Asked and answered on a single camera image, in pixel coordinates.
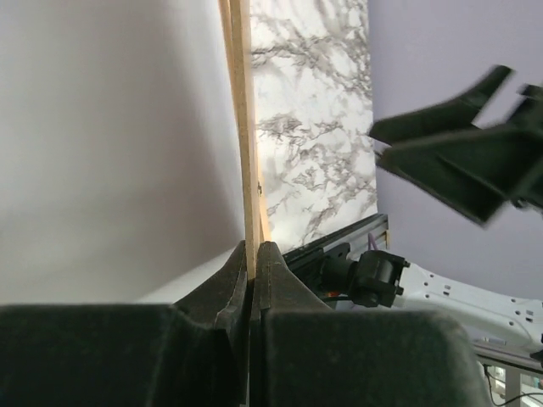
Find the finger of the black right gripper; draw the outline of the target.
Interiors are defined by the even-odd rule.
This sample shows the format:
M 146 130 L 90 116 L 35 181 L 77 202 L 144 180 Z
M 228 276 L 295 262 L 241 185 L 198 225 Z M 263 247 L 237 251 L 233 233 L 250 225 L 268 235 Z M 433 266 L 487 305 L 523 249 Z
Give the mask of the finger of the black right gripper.
M 506 203 L 542 210 L 542 89 L 527 85 L 507 120 L 403 142 L 378 167 L 478 225 Z
M 495 65 L 471 87 L 444 102 L 376 120 L 368 136 L 393 146 L 446 131 L 468 128 L 513 69 Z

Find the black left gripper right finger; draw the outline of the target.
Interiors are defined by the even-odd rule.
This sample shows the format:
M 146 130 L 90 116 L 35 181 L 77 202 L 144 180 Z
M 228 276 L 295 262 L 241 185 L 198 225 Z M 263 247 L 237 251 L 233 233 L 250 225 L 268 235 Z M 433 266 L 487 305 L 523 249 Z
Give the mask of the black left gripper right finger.
M 250 317 L 253 406 L 485 406 L 467 334 L 433 311 L 339 311 L 258 251 Z

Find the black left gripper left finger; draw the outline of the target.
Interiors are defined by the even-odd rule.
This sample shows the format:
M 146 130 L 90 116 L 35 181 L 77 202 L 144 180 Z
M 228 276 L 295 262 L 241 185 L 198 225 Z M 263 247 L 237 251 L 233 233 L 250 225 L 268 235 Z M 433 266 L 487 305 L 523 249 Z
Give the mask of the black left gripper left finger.
M 4 406 L 237 406 L 247 384 L 245 246 L 171 304 L 1 309 Z

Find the brown frame backing board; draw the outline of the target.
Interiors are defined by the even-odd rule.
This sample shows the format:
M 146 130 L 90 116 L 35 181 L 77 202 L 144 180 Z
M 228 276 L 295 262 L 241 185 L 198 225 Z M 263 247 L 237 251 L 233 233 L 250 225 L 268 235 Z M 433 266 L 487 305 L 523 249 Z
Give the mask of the brown frame backing board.
M 264 177 L 260 170 L 251 69 L 249 1 L 219 0 L 241 159 L 245 247 L 249 279 L 255 279 L 260 245 L 271 238 Z

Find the photo print with window scene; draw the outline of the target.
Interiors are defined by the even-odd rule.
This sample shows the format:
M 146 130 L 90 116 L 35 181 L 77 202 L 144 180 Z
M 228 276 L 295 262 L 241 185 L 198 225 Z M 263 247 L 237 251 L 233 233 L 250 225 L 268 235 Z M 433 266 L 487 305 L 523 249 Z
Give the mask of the photo print with window scene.
M 243 236 L 217 2 L 2 2 L 3 303 L 135 300 Z

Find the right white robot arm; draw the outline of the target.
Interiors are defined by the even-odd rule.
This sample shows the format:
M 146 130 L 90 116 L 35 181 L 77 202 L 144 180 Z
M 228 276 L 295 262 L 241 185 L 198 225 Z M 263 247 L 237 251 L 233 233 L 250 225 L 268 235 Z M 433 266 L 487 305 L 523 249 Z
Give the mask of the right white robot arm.
M 375 121 L 372 139 L 385 144 L 378 167 L 422 189 L 483 226 L 504 205 L 542 208 L 542 89 L 525 85 L 501 122 L 474 124 L 511 75 L 493 66 L 444 102 Z M 542 303 L 453 281 L 383 250 L 358 260 L 327 256 L 322 287 L 367 308 L 439 309 L 508 346 L 542 358 Z

